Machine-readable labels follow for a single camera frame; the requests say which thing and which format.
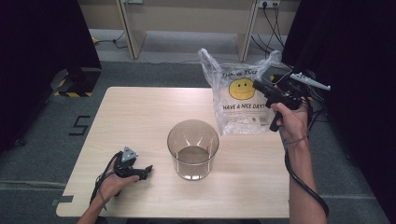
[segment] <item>metal bracket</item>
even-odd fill
[[[123,4],[143,4],[143,0],[122,0]]]
[[[122,153],[122,158],[121,161],[125,162],[125,161],[129,161],[133,158],[138,157],[137,153],[135,153],[133,150],[131,150],[128,147],[125,147]]]

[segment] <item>black cable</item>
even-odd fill
[[[273,31],[273,34],[275,34],[276,39],[279,41],[280,45],[282,45],[283,48],[285,46],[283,45],[282,40],[277,36],[275,28],[272,26],[272,23],[270,22],[270,19],[268,19],[267,13],[265,13],[265,9],[267,8],[267,2],[262,2],[262,11],[264,12],[264,16],[267,19],[268,23],[270,24],[271,30]]]
[[[119,36],[119,38],[117,38],[117,39],[112,39],[112,40],[99,40],[99,41],[97,41],[96,43],[101,43],[101,42],[112,42],[112,43],[114,43],[114,45],[116,46],[116,48],[117,49],[125,49],[125,48],[128,48],[128,46],[123,46],[123,47],[119,47],[118,45],[117,45],[117,41],[119,41],[121,38],[122,38],[122,36],[125,34],[125,32],[122,32],[122,34]]]
[[[277,22],[277,18],[279,17],[279,7],[277,6],[277,4],[274,4],[274,8],[275,8],[275,20],[276,20],[274,28],[277,27],[277,34],[279,35],[280,44],[282,45],[283,48],[285,48],[285,44],[283,43],[282,35],[280,35],[279,22]]]
[[[274,36],[274,32],[272,32],[271,37],[270,37],[270,40],[268,40],[268,44],[266,45],[267,48],[269,48],[273,36]]]
[[[113,156],[113,158],[111,158],[111,160],[110,160],[110,162],[108,163],[106,169],[105,169],[105,170],[103,171],[103,173],[99,176],[99,179],[96,179],[95,188],[93,189],[92,196],[91,196],[91,199],[90,199],[90,204],[92,203],[93,199],[95,198],[96,193],[97,193],[97,191],[99,190],[99,187],[101,186],[101,184],[103,183],[103,181],[108,177],[108,175],[106,175],[106,173],[107,173],[108,167],[110,167],[110,165],[111,165],[111,162],[113,162],[114,159],[116,159],[121,153],[122,153],[122,152],[120,151],[120,152],[116,153],[116,154]]]
[[[269,52],[267,49],[264,49],[259,43],[257,43],[257,41],[254,39],[253,36],[251,36],[250,38],[253,40],[254,43],[256,43],[256,45],[257,45],[262,51],[264,51],[265,53],[271,53],[271,52]]]
[[[294,173],[294,171],[290,165],[289,152],[287,149],[286,149],[286,153],[285,153],[285,165],[286,165],[286,169],[288,170],[290,176],[297,182],[297,184],[301,188],[303,188],[309,195],[311,195],[320,204],[320,206],[324,210],[324,213],[326,214],[326,217],[328,217],[329,216],[329,206],[318,194],[316,194],[311,188],[309,188],[304,183],[304,181],[297,176],[297,174]]]
[[[262,41],[262,38],[260,37],[260,35],[257,35],[260,39],[260,41],[264,44],[265,47],[267,47],[270,50],[274,50],[273,48],[269,47],[267,44],[264,43],[264,41]]]

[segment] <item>wooden table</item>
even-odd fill
[[[289,216],[289,175],[279,133],[219,137],[211,173],[188,181],[174,170],[166,139],[185,119],[219,133],[211,89],[109,88],[59,203],[60,217],[80,217],[96,177],[125,146],[139,155],[134,168],[154,165],[147,180],[129,185],[107,204],[104,217],[266,218]]]

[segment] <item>plastic bag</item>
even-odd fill
[[[253,65],[245,63],[219,64],[206,49],[198,54],[207,82],[212,87],[213,103],[221,135],[228,133],[262,133],[269,130],[274,118],[265,107],[267,98],[253,88],[255,78],[272,63],[279,63],[281,53],[273,51],[267,60]]]

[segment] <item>smiley face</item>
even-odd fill
[[[236,100],[248,100],[254,96],[253,82],[248,78],[234,80],[230,84],[230,95]]]

